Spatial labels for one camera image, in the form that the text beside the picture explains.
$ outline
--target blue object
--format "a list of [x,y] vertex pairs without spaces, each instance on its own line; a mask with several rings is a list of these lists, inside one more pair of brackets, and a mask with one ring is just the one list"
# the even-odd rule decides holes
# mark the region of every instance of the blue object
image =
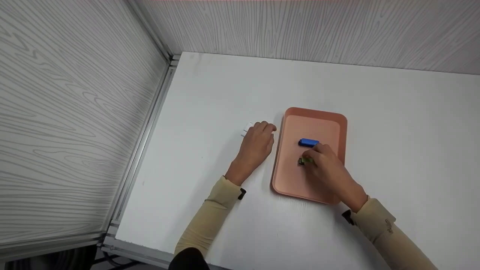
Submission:
[[311,139],[305,139],[305,138],[302,138],[300,139],[299,141],[299,146],[304,146],[304,147],[314,147],[316,144],[318,144],[319,141],[317,140],[311,140]]

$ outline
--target beige long-sleeve shirt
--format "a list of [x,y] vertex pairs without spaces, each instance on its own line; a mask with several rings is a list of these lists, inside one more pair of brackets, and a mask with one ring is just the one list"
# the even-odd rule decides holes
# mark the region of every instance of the beige long-sleeve shirt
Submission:
[[[175,255],[188,247],[195,247],[205,257],[240,194],[240,187],[222,176],[185,229],[175,247]],[[351,218],[392,270],[437,269],[395,225],[395,217],[377,199],[369,198],[358,213],[351,214]]]

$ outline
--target person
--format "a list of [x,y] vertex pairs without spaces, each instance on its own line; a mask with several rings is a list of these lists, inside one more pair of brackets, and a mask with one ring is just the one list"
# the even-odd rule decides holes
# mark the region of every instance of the person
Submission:
[[[242,183],[268,157],[274,143],[276,127],[256,122],[245,135],[236,158],[212,191],[175,247],[170,270],[209,269],[204,260],[208,249],[228,213],[244,195]],[[363,187],[353,180],[342,162],[328,145],[321,143],[303,153],[313,159],[305,169],[322,181],[350,208],[344,217],[375,246],[393,270],[436,269],[422,251],[395,225],[392,216],[382,204],[370,198]]]

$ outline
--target pink tray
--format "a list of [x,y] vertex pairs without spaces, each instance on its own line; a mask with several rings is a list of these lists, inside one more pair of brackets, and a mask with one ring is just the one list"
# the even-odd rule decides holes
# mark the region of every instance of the pink tray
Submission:
[[302,138],[328,144],[345,163],[347,119],[342,114],[320,110],[289,108],[283,117],[272,177],[273,189],[287,196],[326,204],[340,202],[321,182],[305,173],[298,159],[307,147],[298,146]]

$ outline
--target white table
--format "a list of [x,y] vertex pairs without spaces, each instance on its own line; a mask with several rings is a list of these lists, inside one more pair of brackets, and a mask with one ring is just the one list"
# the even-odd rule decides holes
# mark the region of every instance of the white table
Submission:
[[[173,252],[247,122],[304,107],[348,119],[346,167],[440,269],[480,265],[480,76],[184,52],[116,238]],[[275,148],[207,262],[383,269],[344,209],[274,193]]]

